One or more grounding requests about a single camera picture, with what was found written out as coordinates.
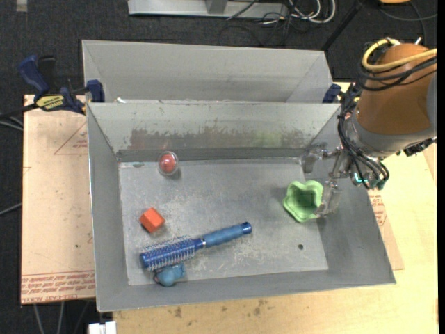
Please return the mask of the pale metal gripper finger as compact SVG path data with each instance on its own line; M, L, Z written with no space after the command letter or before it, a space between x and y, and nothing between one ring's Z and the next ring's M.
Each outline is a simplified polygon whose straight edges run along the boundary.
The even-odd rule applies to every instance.
M316 191L316 210L314 212L316 218L327 216L330 211L330 183L324 182Z
M339 185L336 182L332 182L329 190L330 190L330 198L328 201L328 211L329 214L331 214L334 213L339 206L341 189L339 188Z

